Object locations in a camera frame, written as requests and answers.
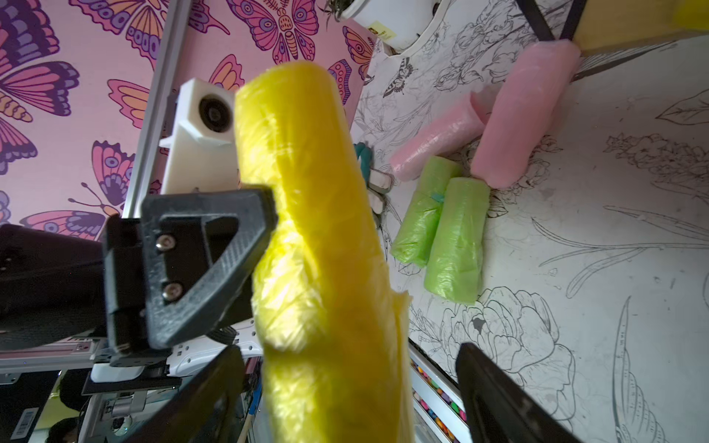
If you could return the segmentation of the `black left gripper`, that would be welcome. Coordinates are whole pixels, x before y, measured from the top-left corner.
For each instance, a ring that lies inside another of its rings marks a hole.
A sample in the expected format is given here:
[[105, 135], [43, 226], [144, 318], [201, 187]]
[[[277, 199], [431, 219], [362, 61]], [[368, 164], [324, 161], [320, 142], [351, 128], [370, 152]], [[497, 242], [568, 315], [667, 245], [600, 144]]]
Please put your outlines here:
[[110, 218], [101, 242], [5, 224], [1, 349], [95, 333], [110, 365], [158, 364], [160, 349], [252, 318], [251, 277], [277, 222], [257, 186], [147, 197], [140, 221]]

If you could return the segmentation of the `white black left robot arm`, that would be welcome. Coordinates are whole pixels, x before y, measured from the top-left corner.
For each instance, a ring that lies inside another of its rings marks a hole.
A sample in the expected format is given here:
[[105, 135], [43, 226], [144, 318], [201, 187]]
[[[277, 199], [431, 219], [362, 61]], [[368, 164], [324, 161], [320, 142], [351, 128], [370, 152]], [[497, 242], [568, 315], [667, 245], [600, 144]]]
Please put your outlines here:
[[96, 336], [111, 367], [158, 367], [159, 384], [177, 383], [238, 344], [277, 222], [273, 192], [258, 186], [147, 197], [99, 242], [4, 225], [1, 349]]

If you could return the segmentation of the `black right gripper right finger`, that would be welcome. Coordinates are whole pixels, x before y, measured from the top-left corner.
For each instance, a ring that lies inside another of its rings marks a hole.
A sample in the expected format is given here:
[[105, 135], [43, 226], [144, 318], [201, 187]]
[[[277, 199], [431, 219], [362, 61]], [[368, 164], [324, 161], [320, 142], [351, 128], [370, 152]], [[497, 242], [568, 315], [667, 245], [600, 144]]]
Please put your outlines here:
[[472, 441], [579, 442], [476, 345], [461, 345], [455, 369]]

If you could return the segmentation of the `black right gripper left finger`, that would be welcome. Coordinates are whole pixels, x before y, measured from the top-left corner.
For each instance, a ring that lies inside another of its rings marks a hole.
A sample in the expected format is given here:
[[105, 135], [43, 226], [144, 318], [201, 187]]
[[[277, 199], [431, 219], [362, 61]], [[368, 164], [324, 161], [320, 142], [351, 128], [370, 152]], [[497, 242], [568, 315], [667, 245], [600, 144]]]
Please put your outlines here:
[[188, 385], [127, 440], [144, 443], [228, 442], [240, 404], [245, 363], [223, 349]]

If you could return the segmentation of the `yellow roll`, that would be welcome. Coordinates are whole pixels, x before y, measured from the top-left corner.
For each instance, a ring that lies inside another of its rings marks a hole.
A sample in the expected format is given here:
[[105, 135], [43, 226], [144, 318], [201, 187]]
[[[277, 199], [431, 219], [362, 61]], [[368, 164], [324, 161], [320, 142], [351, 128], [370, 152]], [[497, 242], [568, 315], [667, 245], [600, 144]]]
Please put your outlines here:
[[672, 21], [683, 29], [709, 31], [709, 0], [678, 0]]
[[332, 75], [288, 62], [236, 94], [247, 188], [273, 192], [278, 223], [252, 308], [277, 442], [411, 442], [407, 293], [390, 271]]

